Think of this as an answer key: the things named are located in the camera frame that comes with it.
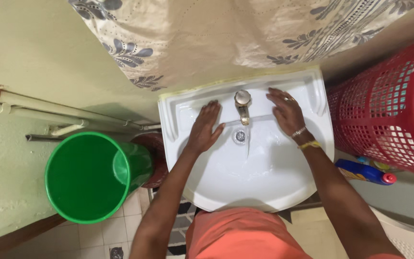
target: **hand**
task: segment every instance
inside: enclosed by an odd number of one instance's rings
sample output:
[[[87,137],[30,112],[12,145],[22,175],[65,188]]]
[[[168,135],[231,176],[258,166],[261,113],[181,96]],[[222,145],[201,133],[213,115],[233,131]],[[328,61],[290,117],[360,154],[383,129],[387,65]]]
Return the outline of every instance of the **hand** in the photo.
[[[305,126],[303,113],[298,102],[287,92],[280,91],[275,88],[269,88],[269,94],[266,97],[276,106],[272,108],[272,113],[277,119],[277,123],[282,131],[291,136],[297,130]],[[297,144],[302,145],[307,141],[311,141],[313,137],[308,130],[295,137]]]
[[[185,149],[201,154],[207,151],[217,141],[223,132],[224,123],[220,124],[214,133],[212,128],[218,118],[221,105],[218,101],[210,101],[206,106],[202,107],[196,122],[191,129],[190,138]]]

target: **shower curtain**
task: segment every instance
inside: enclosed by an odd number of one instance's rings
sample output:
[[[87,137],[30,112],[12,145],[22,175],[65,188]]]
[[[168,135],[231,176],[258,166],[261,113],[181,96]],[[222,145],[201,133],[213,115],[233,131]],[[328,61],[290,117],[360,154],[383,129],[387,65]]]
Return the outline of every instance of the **shower curtain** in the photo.
[[[217,66],[272,68],[324,59],[365,43],[414,8],[414,0],[69,3],[130,82],[151,91]]]

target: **white sink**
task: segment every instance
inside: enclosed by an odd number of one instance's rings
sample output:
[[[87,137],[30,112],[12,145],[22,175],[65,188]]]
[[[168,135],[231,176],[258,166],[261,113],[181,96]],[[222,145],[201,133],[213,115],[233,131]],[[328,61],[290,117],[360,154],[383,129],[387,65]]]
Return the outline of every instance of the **white sink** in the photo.
[[[317,69],[161,95],[159,113],[170,170],[202,106],[210,100],[222,105],[218,124],[226,123],[226,127],[215,145],[199,157],[183,192],[196,206],[206,211],[247,206],[276,212],[304,201],[316,191],[305,157],[272,115],[274,104],[266,98],[268,87],[288,91],[295,97],[307,128],[333,160],[333,130]],[[248,126],[242,126],[234,106],[234,95],[241,89],[252,96]],[[245,144],[233,141],[237,130],[246,133]]]

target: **chrome faucet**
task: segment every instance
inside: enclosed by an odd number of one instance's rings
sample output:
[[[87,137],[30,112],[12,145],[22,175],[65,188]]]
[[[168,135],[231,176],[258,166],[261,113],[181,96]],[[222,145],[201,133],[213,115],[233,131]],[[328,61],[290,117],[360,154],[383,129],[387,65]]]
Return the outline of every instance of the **chrome faucet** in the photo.
[[[248,125],[250,115],[248,114],[248,104],[250,103],[250,94],[245,90],[240,90],[234,96],[234,103],[239,116],[241,116],[241,123],[244,126]]]

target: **blue bottle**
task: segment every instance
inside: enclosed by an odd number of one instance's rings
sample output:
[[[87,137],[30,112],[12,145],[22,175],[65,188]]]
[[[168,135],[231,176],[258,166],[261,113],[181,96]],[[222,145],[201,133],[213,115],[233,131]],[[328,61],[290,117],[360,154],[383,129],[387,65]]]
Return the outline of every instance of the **blue bottle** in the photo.
[[[345,159],[336,161],[335,166],[340,172],[349,178],[374,182],[381,185],[391,185],[397,181],[397,177],[391,173],[383,173],[380,170]]]

